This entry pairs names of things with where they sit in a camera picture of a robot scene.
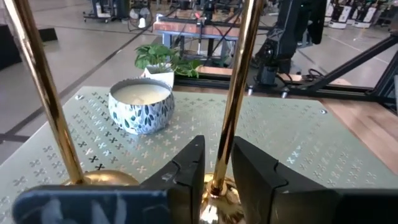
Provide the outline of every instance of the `floor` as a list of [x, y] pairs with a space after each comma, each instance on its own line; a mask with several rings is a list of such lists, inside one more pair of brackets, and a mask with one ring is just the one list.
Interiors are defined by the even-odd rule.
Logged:
[[[134, 66], [134, 49], [159, 39], [150, 31], [129, 32], [119, 22], [84, 23], [82, 12], [90, 10], [87, 0], [29, 2], [38, 27], [55, 27], [58, 35], [58, 41], [45, 43], [45, 51], [62, 103], [82, 86], [111, 86], [139, 76], [142, 70]], [[263, 17], [261, 22], [272, 24], [273, 20]], [[325, 29], [322, 43], [298, 50], [293, 61], [304, 72], [315, 68], [327, 73], [387, 36], [386, 31], [376, 29]], [[257, 37], [255, 52], [265, 38]], [[374, 86], [397, 49], [393, 46], [343, 78], [353, 85]], [[46, 119], [30, 73], [22, 64], [0, 71], [0, 96], [0, 140], [5, 140], [0, 144], [1, 164]]]

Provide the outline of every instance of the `perforated table surface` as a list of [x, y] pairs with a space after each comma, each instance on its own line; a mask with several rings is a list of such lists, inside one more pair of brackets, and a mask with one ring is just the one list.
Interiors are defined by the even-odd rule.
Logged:
[[[169, 125], [135, 136], [110, 118], [108, 90], [83, 87], [63, 107], [84, 170], [121, 170], [142, 182], [198, 134], [206, 139], [206, 171], [214, 169], [225, 95], [174, 92]], [[396, 175], [318, 101], [247, 96], [237, 135], [327, 187], [398, 186]], [[11, 205], [23, 190], [68, 178], [48, 123], [1, 165], [0, 177], [0, 223], [12, 223]]]

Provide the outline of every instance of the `white wax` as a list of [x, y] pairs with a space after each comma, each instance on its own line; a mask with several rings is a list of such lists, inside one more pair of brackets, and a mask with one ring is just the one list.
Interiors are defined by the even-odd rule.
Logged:
[[166, 99], [170, 91], [162, 86], [151, 84], [131, 85], [113, 94], [118, 101], [129, 105], [149, 105]]

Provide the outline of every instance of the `potted plant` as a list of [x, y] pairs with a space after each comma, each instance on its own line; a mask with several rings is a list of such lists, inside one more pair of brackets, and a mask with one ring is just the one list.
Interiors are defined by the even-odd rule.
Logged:
[[175, 49], [169, 49], [162, 44], [149, 44], [138, 47], [136, 52], [135, 66], [144, 69], [148, 78], [166, 82], [173, 87], [174, 74], [199, 77], [196, 68], [200, 61], [182, 59]]

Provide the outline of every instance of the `black metal frame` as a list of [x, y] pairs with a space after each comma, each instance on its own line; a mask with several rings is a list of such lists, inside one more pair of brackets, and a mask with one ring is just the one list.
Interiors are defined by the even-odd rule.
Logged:
[[[281, 94], [288, 91], [290, 95], [311, 96], [315, 98], [337, 98], [341, 100], [374, 101], [382, 105], [396, 105], [396, 100], [391, 98], [390, 92], [394, 91], [394, 75], [398, 74], [398, 53], [395, 54], [390, 64], [384, 71], [375, 88], [364, 88], [358, 86], [343, 86], [330, 84], [332, 81], [343, 76], [352, 69], [358, 67], [389, 47], [398, 43], [397, 33], [392, 33], [388, 38], [380, 41], [370, 49], [352, 58], [348, 62], [334, 69], [324, 77], [319, 77], [312, 82], [291, 82], [289, 89], [281, 88], [280, 85], [258, 85], [253, 76], [248, 76], [246, 90], [253, 92]], [[199, 78], [178, 77], [175, 85], [195, 86], [203, 88], [228, 89], [230, 77], [219, 74], [201, 73]]]

